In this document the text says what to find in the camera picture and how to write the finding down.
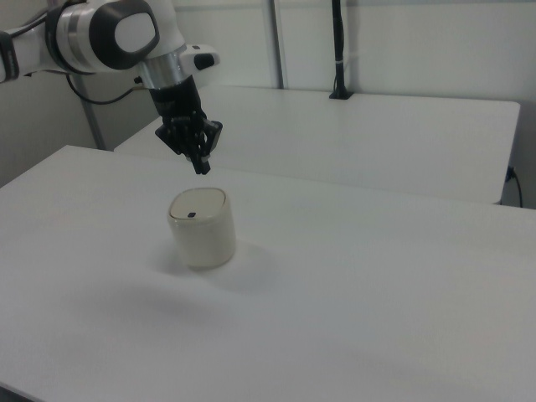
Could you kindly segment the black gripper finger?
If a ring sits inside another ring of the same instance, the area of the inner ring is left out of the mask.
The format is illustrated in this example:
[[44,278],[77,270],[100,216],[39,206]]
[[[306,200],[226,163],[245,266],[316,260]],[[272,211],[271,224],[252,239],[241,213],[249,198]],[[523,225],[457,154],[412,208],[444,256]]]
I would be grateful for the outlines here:
[[204,174],[204,140],[186,123],[168,121],[155,134],[175,154],[183,155],[193,165],[197,174]]
[[197,156],[196,172],[208,173],[210,170],[209,158],[211,152],[217,147],[223,124],[219,121],[204,120],[201,132],[196,136]]

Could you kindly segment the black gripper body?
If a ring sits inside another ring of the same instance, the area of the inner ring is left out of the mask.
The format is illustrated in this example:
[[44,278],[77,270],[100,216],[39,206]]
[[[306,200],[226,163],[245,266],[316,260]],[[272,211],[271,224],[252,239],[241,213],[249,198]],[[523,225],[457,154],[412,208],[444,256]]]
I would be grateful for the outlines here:
[[164,126],[190,119],[202,124],[207,119],[192,76],[167,88],[150,89],[149,93]]

